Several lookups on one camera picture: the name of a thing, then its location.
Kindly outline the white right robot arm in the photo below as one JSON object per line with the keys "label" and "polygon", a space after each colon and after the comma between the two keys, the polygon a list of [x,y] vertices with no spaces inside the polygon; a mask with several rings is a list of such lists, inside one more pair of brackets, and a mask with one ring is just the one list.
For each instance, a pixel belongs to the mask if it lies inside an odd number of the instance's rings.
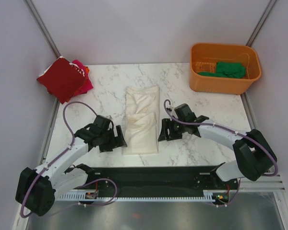
{"label": "white right robot arm", "polygon": [[234,130],[207,116],[196,116],[187,104],[173,108],[168,99],[164,101],[164,109],[169,117],[162,119],[159,142],[181,139],[188,133],[212,140],[234,152],[235,160],[213,169],[210,183],[214,188],[222,188],[232,179],[256,181],[261,176],[277,175],[277,157],[259,130]]}

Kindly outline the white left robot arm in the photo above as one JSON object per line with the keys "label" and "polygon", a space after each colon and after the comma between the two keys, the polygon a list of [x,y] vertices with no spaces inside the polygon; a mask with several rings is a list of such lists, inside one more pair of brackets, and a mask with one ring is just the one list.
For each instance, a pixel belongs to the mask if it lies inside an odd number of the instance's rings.
{"label": "white left robot arm", "polygon": [[101,115],[94,122],[72,134],[72,141],[61,152],[34,169],[25,168],[19,177],[15,199],[24,209],[43,216],[53,206],[55,200],[74,188],[92,188],[96,177],[93,168],[81,163],[71,165],[91,149],[98,147],[100,152],[110,152],[126,147],[120,125]]}

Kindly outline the cream white t shirt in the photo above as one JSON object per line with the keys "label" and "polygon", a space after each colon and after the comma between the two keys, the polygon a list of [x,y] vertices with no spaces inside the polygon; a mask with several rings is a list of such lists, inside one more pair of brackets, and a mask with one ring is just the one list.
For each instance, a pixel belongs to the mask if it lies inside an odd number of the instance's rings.
{"label": "cream white t shirt", "polygon": [[158,153],[160,88],[126,88],[124,155]]}

